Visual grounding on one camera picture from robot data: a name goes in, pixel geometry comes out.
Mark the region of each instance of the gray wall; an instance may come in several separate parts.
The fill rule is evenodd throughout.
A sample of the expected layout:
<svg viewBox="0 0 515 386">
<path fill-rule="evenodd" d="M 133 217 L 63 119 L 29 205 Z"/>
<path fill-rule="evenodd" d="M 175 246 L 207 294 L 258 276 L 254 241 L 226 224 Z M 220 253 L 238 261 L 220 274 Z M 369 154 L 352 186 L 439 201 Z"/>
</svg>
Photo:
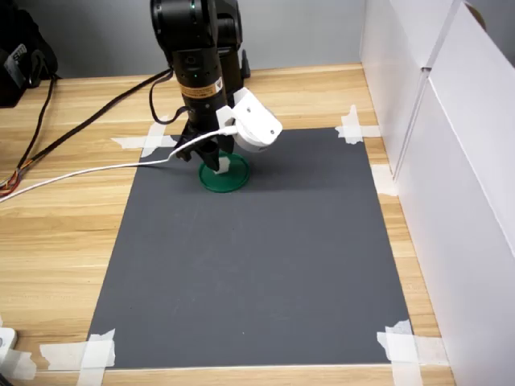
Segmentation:
<svg viewBox="0 0 515 386">
<path fill-rule="evenodd" d="M 487 32 L 515 65 L 515 1 L 468 0 L 483 15 Z"/>
<path fill-rule="evenodd" d="M 18 0 L 54 48 L 62 77 L 156 73 L 166 68 L 150 0 Z M 365 0 L 239 0 L 250 66 L 360 61 Z"/>
</svg>

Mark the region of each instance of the label sticker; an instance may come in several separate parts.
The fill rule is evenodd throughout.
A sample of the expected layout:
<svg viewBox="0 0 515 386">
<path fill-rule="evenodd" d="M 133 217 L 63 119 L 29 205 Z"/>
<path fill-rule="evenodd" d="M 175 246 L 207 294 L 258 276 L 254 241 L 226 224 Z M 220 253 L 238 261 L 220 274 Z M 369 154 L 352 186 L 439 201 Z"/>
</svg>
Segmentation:
<svg viewBox="0 0 515 386">
<path fill-rule="evenodd" d="M 216 95 L 217 93 L 219 93 L 220 90 L 224 87 L 224 81 L 222 80 L 222 78 L 220 78 L 215 83 L 210 84 L 209 86 L 206 86 L 206 87 L 193 88 L 193 87 L 186 87 L 181 84 L 179 85 L 179 87 L 180 87 L 180 92 L 188 98 L 205 99 L 205 98 L 212 97 L 212 96 Z"/>
<path fill-rule="evenodd" d="M 14 59 L 16 64 L 19 64 L 20 60 L 25 56 L 26 53 L 27 53 L 27 47 L 25 47 L 24 44 L 20 44 L 19 46 L 16 47 L 16 49 L 13 51 L 13 53 L 10 54 L 10 56 L 12 56 L 12 58 Z"/>
</svg>

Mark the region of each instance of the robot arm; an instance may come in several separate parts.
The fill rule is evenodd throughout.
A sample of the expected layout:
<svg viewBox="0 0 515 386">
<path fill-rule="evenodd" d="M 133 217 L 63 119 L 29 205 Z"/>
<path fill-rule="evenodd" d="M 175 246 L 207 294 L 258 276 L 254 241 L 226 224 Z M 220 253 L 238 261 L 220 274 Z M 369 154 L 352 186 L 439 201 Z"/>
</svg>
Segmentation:
<svg viewBox="0 0 515 386">
<path fill-rule="evenodd" d="M 249 66 L 245 53 L 242 70 L 238 63 L 242 33 L 237 0 L 151 0 L 150 8 L 156 38 L 175 71 L 188 107 L 188 121 L 177 146 L 234 124 L 242 130 L 235 136 L 242 147 L 251 150 L 266 147 L 266 141 L 259 138 L 263 138 L 265 131 L 269 136 L 273 131 L 272 137 L 276 138 L 282 127 L 278 129 L 280 124 L 274 115 L 243 88 L 244 79 L 249 77 Z M 252 113 L 239 113 L 238 103 L 243 100 L 256 106 Z M 274 128 L 258 129 L 257 121 L 273 121 Z M 203 141 L 188 148 L 178 157 L 189 161 L 191 151 L 195 151 L 210 169 L 219 170 L 220 151 L 231 154 L 233 148 L 233 137 L 218 136 L 215 141 Z"/>
</svg>

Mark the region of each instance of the white cable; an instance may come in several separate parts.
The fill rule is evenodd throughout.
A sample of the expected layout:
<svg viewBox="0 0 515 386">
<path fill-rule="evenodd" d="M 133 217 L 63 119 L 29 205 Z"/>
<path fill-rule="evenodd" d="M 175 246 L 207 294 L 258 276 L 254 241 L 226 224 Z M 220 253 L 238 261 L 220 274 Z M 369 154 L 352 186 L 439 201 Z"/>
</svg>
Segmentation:
<svg viewBox="0 0 515 386">
<path fill-rule="evenodd" d="M 30 187 L 26 187 L 25 189 L 22 189 L 21 191 L 17 191 L 15 193 L 12 193 L 8 195 L 7 197 L 4 197 L 3 199 L 0 199 L 0 203 L 6 202 L 8 199 L 13 199 L 17 195 L 22 195 L 23 193 L 26 193 L 28 191 L 31 191 L 33 189 L 36 189 L 37 187 L 43 187 L 45 185 L 48 185 L 49 183 L 56 183 L 57 181 L 60 181 L 62 179 L 67 179 L 68 177 L 74 177 L 76 175 L 85 175 L 86 173 L 93 173 L 94 171 L 102 171 L 102 170 L 110 170 L 110 169 L 121 169 L 122 167 L 138 167 L 138 166 L 153 166 L 153 165 L 160 165 L 162 163 L 166 163 L 171 160 L 171 158 L 179 153 L 181 150 L 186 149 L 187 147 L 203 141 L 206 138 L 215 137 L 216 135 L 234 135 L 237 133 L 236 126 L 227 126 L 223 129 L 219 129 L 217 131 L 212 131 L 210 133 L 202 134 L 199 137 L 192 139 L 191 141 L 179 146 L 177 149 L 173 150 L 168 158 L 161 159 L 159 161 L 149 161 L 149 162 L 136 162 L 136 163 L 122 163 L 120 165 L 110 165 L 110 166 L 102 166 L 102 167 L 94 167 L 92 169 L 85 169 L 85 170 L 79 170 L 74 171 L 72 173 L 68 173 L 67 175 L 61 175 L 60 177 L 55 177 L 54 179 L 49 179 L 47 181 L 43 181 L 42 183 L 36 183 L 35 185 L 32 185 Z"/>
</svg>

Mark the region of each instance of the green object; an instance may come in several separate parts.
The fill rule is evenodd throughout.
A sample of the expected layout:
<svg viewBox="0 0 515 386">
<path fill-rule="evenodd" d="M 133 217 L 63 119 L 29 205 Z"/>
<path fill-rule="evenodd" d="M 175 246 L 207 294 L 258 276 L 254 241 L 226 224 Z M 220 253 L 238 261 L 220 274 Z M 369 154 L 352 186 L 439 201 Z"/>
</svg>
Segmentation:
<svg viewBox="0 0 515 386">
<path fill-rule="evenodd" d="M 215 193 L 229 193 L 237 191 L 243 187 L 250 176 L 250 166 L 247 161 L 238 154 L 220 154 L 220 170 L 227 167 L 227 158 L 229 160 L 229 170 L 218 175 L 209 169 L 205 163 L 200 165 L 199 178 L 202 185 L 209 191 Z"/>
</svg>

